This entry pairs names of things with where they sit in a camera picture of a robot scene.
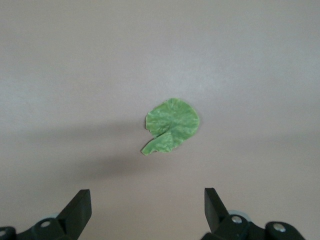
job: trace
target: leaf piece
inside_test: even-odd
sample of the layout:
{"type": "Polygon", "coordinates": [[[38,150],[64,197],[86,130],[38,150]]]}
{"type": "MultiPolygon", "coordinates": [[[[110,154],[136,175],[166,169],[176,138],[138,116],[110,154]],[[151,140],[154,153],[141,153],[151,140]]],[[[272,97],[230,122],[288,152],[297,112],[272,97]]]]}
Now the leaf piece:
{"type": "Polygon", "coordinates": [[[179,98],[170,98],[151,110],[145,122],[145,128],[154,137],[142,149],[144,155],[149,155],[154,151],[171,152],[197,132],[200,120],[189,104],[179,98]]]}

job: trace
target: lettuce leaf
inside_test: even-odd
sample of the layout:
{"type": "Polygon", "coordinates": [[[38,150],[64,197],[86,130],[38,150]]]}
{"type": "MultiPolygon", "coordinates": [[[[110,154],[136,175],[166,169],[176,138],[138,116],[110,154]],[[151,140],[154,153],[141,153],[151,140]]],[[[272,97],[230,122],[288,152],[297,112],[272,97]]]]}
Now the lettuce leaf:
{"type": "Polygon", "coordinates": [[[186,102],[170,98],[150,111],[145,128],[154,137],[143,149],[144,155],[154,151],[169,153],[192,137],[199,127],[199,116],[186,102]]]}

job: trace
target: bolt head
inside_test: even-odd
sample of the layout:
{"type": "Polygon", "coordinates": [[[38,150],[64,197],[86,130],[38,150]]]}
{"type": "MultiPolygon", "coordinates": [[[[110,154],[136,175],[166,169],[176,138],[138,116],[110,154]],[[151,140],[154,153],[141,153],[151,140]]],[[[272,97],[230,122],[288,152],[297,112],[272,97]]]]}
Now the bolt head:
{"type": "Polygon", "coordinates": [[[6,235],[6,233],[7,233],[6,230],[1,230],[1,231],[0,231],[0,237],[6,235]]]}
{"type": "Polygon", "coordinates": [[[273,228],[281,233],[284,233],[286,231],[286,228],[281,223],[274,223],[273,228]]]}
{"type": "Polygon", "coordinates": [[[234,222],[235,224],[241,224],[242,223],[242,219],[241,217],[235,215],[231,217],[232,222],[234,222]]]}

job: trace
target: white surface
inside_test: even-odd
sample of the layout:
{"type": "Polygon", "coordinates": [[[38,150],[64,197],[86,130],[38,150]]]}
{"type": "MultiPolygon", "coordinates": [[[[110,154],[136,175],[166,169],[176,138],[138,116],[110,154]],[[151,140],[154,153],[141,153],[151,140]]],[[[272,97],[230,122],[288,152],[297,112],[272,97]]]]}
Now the white surface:
{"type": "Polygon", "coordinates": [[[198,240],[204,188],[320,235],[320,1],[0,1],[0,226],[89,188],[80,239],[198,240]],[[171,97],[199,113],[140,153],[171,97]]]}

